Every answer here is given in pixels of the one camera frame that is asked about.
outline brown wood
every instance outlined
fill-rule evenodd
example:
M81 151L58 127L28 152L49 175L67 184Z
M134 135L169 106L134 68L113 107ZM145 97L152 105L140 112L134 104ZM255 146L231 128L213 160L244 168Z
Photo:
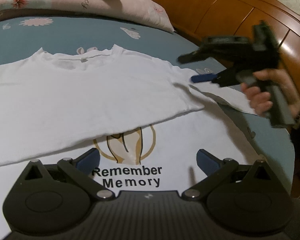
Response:
M199 44L206 35L252 37L266 20L282 44L282 58L300 91L300 15L277 0L153 0L162 5L178 33Z

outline silver screw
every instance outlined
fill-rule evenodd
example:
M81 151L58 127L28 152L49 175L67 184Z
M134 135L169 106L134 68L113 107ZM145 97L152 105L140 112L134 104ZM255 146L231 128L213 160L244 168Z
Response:
M200 196L200 191L196 189L187 189L184 194L187 197L199 197Z
M100 198L110 198L110 197L112 197L112 191L107 190L107 189L99 190L97 192L97 196Z

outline bed sheet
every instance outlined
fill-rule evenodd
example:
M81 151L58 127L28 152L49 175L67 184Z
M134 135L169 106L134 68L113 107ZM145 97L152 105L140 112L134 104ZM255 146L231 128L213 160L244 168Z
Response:
M177 57L197 48L176 33L105 17L19 17L0 22L0 64L29 57L41 47L49 53L82 54L117 44L178 65ZM181 68L219 72L224 67L209 58ZM264 155L288 192L294 170L294 149L285 129L273 129L268 120L226 106L223 111Z

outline bed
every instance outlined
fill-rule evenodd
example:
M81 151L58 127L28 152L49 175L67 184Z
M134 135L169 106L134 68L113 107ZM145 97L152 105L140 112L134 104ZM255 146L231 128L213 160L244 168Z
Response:
M51 54L79 55L94 49L110 49L114 44L178 65L178 56L197 48L194 43L164 27L168 26L166 23L141 22L140 18L133 18L127 14L126 17L117 14L115 18L115 13L104 13L109 12L111 6L107 10L104 9L103 13L101 10L100 13L86 13L84 5L87 6L88 2L83 1L83 4L79 4L80 9L72 8L72 11L53 6L51 9L41 6L40 9L27 8L19 11L18 8L0 9L0 65L27 58L40 48ZM162 13L163 9L158 7L157 10ZM190 68L199 73L217 73L225 69L213 58L180 67ZM290 192L294 149L288 132L285 129L272 129L268 120L261 117L241 113L229 106L221 105L221 108L242 131L260 158L267 159L286 190ZM49 163L58 159L60 155L42 157L41 160ZM27 161L14 164L18 169L13 171L9 165L0 167L2 174L5 174L0 177L0 238L9 232L1 213L2 202L26 164Z

